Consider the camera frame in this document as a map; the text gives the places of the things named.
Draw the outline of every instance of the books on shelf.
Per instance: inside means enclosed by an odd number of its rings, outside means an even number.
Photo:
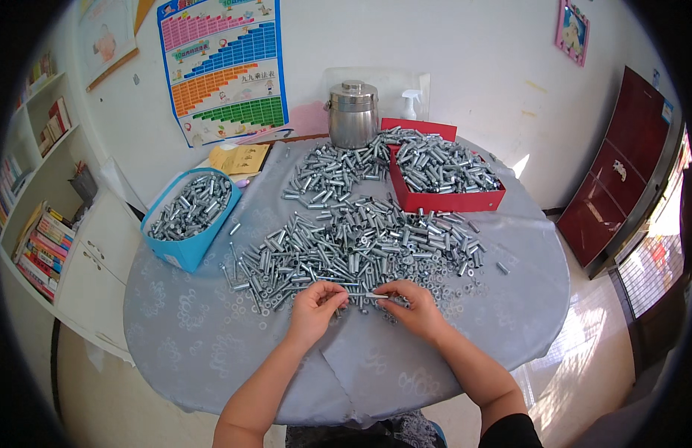
[[[47,121],[45,128],[40,132],[40,154],[45,157],[50,152],[53,145],[60,139],[71,127],[69,115],[67,115],[67,107],[65,99],[60,97],[55,101],[48,111],[50,119]]]
[[[21,232],[13,262],[35,289],[52,301],[75,232],[62,215],[42,202]]]
[[[60,135],[67,132],[72,127],[70,116],[67,115],[67,106],[65,106],[64,97],[58,98],[57,101],[52,104],[50,111],[48,111],[48,115],[51,119],[57,117],[59,127],[62,130]]]
[[[28,98],[37,93],[37,91],[40,90],[40,87],[42,87],[47,80],[56,73],[57,70],[55,67],[55,62],[50,55],[50,52],[47,52],[28,69],[27,77],[25,78],[25,83],[20,91],[16,108],[19,108],[23,103],[28,101]]]
[[[12,154],[8,154],[1,161],[0,170],[0,229],[2,231],[8,216],[15,206],[17,196],[22,185],[18,182],[20,178],[25,179],[17,160]]]

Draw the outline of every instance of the gray tablecloth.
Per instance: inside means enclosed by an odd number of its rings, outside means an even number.
[[[461,140],[490,161],[507,192],[497,212],[467,214],[481,228],[485,267],[472,295],[447,306],[448,320],[508,370],[542,357],[560,331],[568,306],[570,276],[555,226],[528,196],[512,170]],[[274,148],[261,175],[244,195],[193,274],[155,257],[144,243],[135,256],[125,293],[125,335],[144,379],[185,409],[219,414],[234,391],[259,367],[285,334],[286,310],[264,318],[251,311],[243,292],[229,293],[218,263],[259,245],[286,223],[296,201],[279,198],[294,165],[317,141]],[[389,183],[364,181],[355,193],[386,197]],[[231,222],[242,227],[229,237]],[[503,275],[495,267],[510,269]],[[470,278],[446,279],[464,289]],[[304,358],[284,397],[277,424],[351,424],[374,421],[462,393],[438,353],[382,313],[345,313]]]

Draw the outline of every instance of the blue cardboard box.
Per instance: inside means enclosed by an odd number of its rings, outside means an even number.
[[[159,239],[154,239],[147,235],[150,228],[152,228],[153,222],[159,219],[160,212],[164,206],[181,193],[182,189],[186,184],[188,184],[195,177],[199,177],[204,174],[218,174],[226,177],[229,182],[231,182],[231,198],[226,206],[226,209],[221,212],[219,219],[214,222],[207,230],[182,241],[160,241]],[[236,184],[231,181],[229,176],[225,175],[221,171],[214,168],[194,168],[189,170],[184,174],[178,176],[162,193],[162,196],[155,202],[152,208],[144,215],[144,220],[142,220],[142,225],[140,230],[142,236],[154,252],[155,255],[159,256],[164,261],[173,264],[180,269],[187,271],[188,273],[193,273],[199,263],[202,261],[209,245],[216,237],[217,232],[226,221],[227,217],[234,209],[234,206],[241,198],[241,192],[236,187]]]

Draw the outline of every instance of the bookshelf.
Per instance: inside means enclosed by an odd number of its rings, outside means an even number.
[[[38,145],[40,132],[49,119],[49,109],[63,97],[72,127],[43,157]],[[49,77],[13,113],[4,141],[5,153],[12,155],[22,172],[31,171],[0,231],[0,243],[10,255],[16,238],[35,206],[46,200],[67,217],[72,217],[82,200],[67,179],[72,178],[74,164],[90,159],[90,145],[74,111],[69,76],[60,72]]]
[[[23,276],[12,260],[20,233],[37,205],[46,201],[68,220],[83,205],[68,182],[75,164],[86,161],[93,176],[99,172],[86,134],[88,125],[80,122],[73,101],[73,92],[79,91],[71,86],[70,73],[58,73],[45,80],[10,118],[3,152],[14,157],[20,171],[30,171],[31,177],[15,194],[12,210],[0,231],[2,283],[6,297],[36,300],[40,307],[97,347],[134,365],[122,327],[122,301],[141,235],[139,221],[114,193],[109,189],[98,192],[62,263],[52,301]],[[49,119],[50,108],[60,97],[65,100],[72,127],[42,156],[40,132]]]

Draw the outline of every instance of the pink picture frame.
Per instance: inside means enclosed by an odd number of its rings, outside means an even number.
[[[585,66],[590,21],[570,0],[560,0],[555,46],[562,49],[580,67]]]

